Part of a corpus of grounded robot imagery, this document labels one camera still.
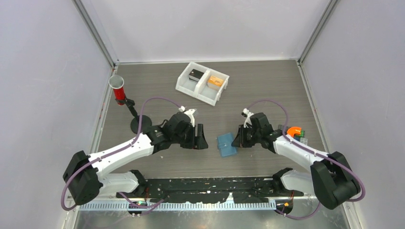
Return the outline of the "white divided plastic bin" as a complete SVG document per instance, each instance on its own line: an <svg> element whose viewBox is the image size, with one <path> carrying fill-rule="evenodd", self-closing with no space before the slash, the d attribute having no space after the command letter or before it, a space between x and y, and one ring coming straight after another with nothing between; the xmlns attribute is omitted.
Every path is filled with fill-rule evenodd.
<svg viewBox="0 0 405 229"><path fill-rule="evenodd" d="M199 82L189 80L189 72L192 69L204 72L203 77ZM219 91L213 90L207 86L207 81L211 75L224 79L224 84ZM220 100L222 92L227 88L229 75L218 72L214 69L205 67L195 62L190 62L177 79L175 89L211 106L215 106Z"/></svg>

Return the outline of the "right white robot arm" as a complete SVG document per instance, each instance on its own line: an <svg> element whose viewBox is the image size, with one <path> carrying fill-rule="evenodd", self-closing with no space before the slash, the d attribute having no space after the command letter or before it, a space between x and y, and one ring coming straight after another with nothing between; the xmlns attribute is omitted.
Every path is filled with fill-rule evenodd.
<svg viewBox="0 0 405 229"><path fill-rule="evenodd" d="M264 113L254 114L244 109L245 122L239 125L232 146L251 148L260 144L272 153L287 157L307 170L300 173L286 168L276 174L273 191L284 196L297 190L315 196L320 204L335 209L346 201L364 197L364 185L350 168L340 152L328 154L295 140L281 129L274 129Z"/></svg>

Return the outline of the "black card box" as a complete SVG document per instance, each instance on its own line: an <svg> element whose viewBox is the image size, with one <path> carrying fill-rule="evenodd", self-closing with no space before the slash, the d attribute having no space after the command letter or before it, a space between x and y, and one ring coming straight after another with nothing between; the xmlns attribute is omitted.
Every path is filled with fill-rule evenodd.
<svg viewBox="0 0 405 229"><path fill-rule="evenodd" d="M203 75L204 75L204 72L201 72L201 71L196 70L196 69L192 69L189 72L188 77L189 77L189 80L191 80L193 82L199 82L201 80L201 78L203 77Z"/></svg>

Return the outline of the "blue leather card holder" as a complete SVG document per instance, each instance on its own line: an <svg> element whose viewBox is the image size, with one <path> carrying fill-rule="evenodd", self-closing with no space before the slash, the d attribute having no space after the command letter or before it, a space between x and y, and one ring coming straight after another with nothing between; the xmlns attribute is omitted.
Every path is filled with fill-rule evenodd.
<svg viewBox="0 0 405 229"><path fill-rule="evenodd" d="M221 157L229 157L237 154L236 147L232 146L234 135L232 133L223 134L217 137L217 148Z"/></svg>

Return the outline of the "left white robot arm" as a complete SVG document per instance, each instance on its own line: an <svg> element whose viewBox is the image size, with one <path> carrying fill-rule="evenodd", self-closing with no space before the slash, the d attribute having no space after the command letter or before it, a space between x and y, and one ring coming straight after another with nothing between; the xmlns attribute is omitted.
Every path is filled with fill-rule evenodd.
<svg viewBox="0 0 405 229"><path fill-rule="evenodd" d="M203 124L196 124L194 110L177 112L162 125L144 127L139 134L108 150L87 155L75 153L64 174L64 191L69 191L76 205L84 205L101 194L126 193L142 197L147 182L138 170L114 171L134 160L153 155L179 144L185 149L207 149Z"/></svg>

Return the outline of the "orange card box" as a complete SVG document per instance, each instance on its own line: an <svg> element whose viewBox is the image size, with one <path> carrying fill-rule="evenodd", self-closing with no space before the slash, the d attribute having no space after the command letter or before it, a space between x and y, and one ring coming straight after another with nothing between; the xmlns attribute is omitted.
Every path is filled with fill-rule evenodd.
<svg viewBox="0 0 405 229"><path fill-rule="evenodd" d="M224 84L224 79L211 75L207 81L207 86L213 90L219 91Z"/></svg>

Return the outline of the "orange toy brick arch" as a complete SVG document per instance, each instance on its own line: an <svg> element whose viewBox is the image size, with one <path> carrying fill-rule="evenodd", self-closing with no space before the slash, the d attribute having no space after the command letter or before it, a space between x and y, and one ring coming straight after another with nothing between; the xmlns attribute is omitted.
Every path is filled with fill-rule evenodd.
<svg viewBox="0 0 405 229"><path fill-rule="evenodd" d="M287 130L287 134L294 138L294 137L303 137L305 132L302 130L301 127L294 126L294 127L290 127Z"/></svg>

